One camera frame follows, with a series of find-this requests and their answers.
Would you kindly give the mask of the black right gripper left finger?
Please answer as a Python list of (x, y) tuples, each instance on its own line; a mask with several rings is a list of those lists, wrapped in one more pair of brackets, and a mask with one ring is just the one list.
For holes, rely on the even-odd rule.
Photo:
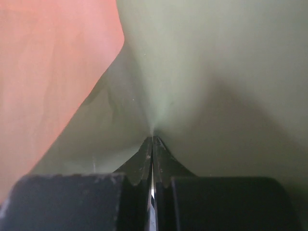
[(152, 137), (147, 137), (138, 151), (114, 173), (123, 173), (132, 185), (137, 185), (143, 180), (148, 180), (152, 166)]

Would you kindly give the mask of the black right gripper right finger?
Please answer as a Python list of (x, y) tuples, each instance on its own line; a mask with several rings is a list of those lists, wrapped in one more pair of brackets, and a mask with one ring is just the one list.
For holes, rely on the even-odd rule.
[(196, 177), (172, 155), (158, 136), (153, 136), (153, 171), (154, 182), (161, 183), (164, 188), (170, 185), (172, 178)]

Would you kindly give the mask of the green and orange wrapping paper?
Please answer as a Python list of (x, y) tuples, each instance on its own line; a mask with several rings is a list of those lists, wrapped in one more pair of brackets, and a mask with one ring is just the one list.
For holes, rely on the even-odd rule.
[(151, 135), (199, 176), (308, 200), (305, 0), (3, 0), (0, 197), (112, 172)]

